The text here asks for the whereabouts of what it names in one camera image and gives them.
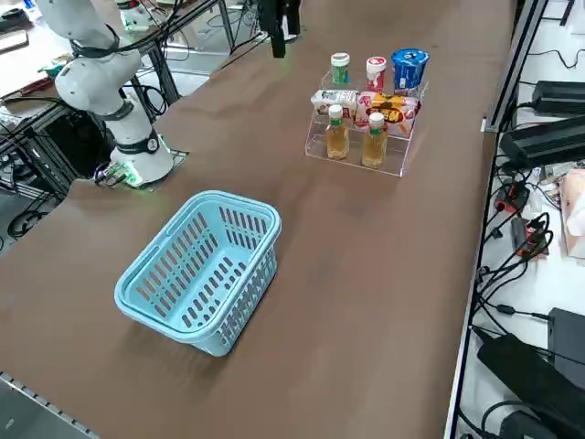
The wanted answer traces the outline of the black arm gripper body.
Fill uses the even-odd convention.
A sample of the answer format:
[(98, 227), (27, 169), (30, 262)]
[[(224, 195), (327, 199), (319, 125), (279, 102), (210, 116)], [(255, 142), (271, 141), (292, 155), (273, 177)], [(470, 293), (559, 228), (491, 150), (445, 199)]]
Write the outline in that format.
[(259, 0), (258, 11), (262, 26), (276, 26), (282, 22), (286, 12), (285, 0)]

